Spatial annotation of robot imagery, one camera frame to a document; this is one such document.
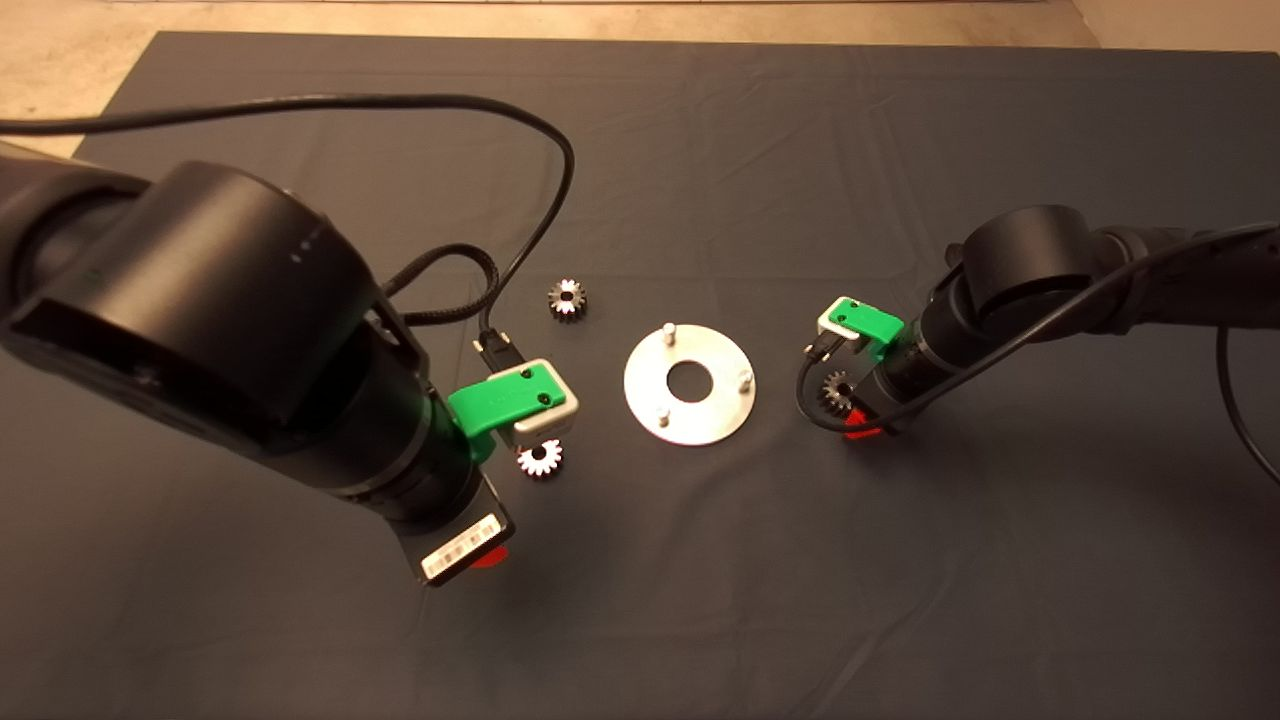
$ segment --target connector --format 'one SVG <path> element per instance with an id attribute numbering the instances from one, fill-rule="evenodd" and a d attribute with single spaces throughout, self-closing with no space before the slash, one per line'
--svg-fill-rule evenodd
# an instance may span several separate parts
<path id="1" fill-rule="evenodd" d="M 480 354 L 490 373 L 500 373 L 525 364 L 525 356 L 516 350 L 516 343 L 511 342 L 504 332 L 493 328 L 481 331 L 480 337 L 471 341 L 471 346 Z"/>
<path id="2" fill-rule="evenodd" d="M 813 338 L 804 348 L 804 354 L 817 363 L 826 363 L 831 360 L 831 354 L 840 350 L 840 346 L 845 345 L 849 338 L 836 334 L 829 331 L 822 331 L 818 337 Z"/>

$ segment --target white label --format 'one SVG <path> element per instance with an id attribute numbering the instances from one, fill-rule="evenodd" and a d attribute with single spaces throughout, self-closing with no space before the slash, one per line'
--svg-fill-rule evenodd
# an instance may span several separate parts
<path id="1" fill-rule="evenodd" d="M 422 559 L 422 573 L 428 580 L 434 580 L 436 575 L 448 570 L 454 562 L 466 557 L 471 551 L 489 542 L 490 538 L 502 532 L 502 523 L 493 512 L 485 515 L 479 523 L 462 530 L 449 542 L 440 546 L 435 552 Z"/>

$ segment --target gear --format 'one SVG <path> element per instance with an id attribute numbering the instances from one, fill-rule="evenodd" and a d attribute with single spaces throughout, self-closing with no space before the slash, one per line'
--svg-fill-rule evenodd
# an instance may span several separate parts
<path id="1" fill-rule="evenodd" d="M 586 291 L 582 283 L 571 278 L 553 284 L 547 301 L 557 320 L 576 320 L 586 314 Z"/>
<path id="2" fill-rule="evenodd" d="M 526 475 L 535 480 L 550 478 L 564 461 L 564 448 L 558 439 L 549 439 L 538 447 L 521 451 L 516 455 L 516 464 Z"/>
<path id="3" fill-rule="evenodd" d="M 852 395 L 854 386 L 849 382 L 849 373 L 836 370 L 822 382 L 819 397 L 827 413 L 831 413 L 833 418 L 844 420 L 854 410 Z"/>

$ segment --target beige floor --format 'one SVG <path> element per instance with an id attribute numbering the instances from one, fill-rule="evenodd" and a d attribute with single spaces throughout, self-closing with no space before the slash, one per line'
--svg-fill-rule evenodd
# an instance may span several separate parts
<path id="1" fill-rule="evenodd" d="M 1280 51 L 1280 0 L 1075 0 L 1103 47 Z"/>
<path id="2" fill-rule="evenodd" d="M 1161 46 L 1143 35 L 1142 13 L 1161 15 L 1162 32 L 1196 38 L 1170 20 L 1167 4 L 1204 0 L 1080 0 L 1101 18 L 1087 24 L 1071 0 L 1041 3 L 908 3 L 782 5 L 376 5 L 343 3 L 105 3 L 0 0 L 0 117 L 101 111 L 151 36 L 160 29 L 316 32 L 451 37 L 556 37 L 723 42 L 906 45 Z M 1212 5 L 1275 4 L 1217 0 Z M 1247 15 L 1240 27 L 1252 27 Z M 1229 28 L 1201 45 L 1230 46 Z M 1275 32 L 1257 31 L 1262 38 Z M 70 154 L 78 138 L 22 141 Z"/>

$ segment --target metal plate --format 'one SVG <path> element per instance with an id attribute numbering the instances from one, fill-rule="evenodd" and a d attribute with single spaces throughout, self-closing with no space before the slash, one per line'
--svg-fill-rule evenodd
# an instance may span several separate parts
<path id="1" fill-rule="evenodd" d="M 667 373 L 685 361 L 712 377 L 712 391 L 699 402 L 685 402 L 667 387 Z M 667 323 L 631 351 L 622 388 L 631 413 L 650 433 L 676 445 L 710 445 L 733 434 L 751 414 L 755 372 L 742 348 L 723 334 Z"/>

